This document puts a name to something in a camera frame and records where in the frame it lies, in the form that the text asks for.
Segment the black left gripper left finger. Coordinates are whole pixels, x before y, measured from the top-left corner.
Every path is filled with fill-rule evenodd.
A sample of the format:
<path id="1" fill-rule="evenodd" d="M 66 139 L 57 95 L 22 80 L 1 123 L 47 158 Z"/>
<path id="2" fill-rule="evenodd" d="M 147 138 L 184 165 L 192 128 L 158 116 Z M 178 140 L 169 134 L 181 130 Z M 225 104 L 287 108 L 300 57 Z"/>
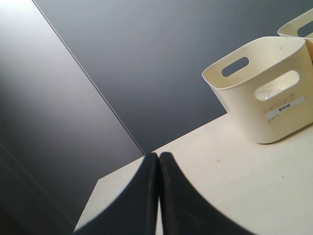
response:
<path id="1" fill-rule="evenodd" d="M 157 225 L 159 158 L 148 153 L 119 196 L 75 235 L 154 235 Z"/>

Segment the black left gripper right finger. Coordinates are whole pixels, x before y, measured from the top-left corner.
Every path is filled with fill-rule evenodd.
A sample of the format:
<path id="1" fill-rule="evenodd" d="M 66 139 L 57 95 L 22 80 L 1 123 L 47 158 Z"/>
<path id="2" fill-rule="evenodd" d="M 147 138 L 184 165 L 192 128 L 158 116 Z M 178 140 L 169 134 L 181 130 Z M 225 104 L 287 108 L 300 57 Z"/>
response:
<path id="1" fill-rule="evenodd" d="M 165 235 L 241 235 L 242 227 L 208 203 L 170 152 L 159 157 L 160 207 Z"/>

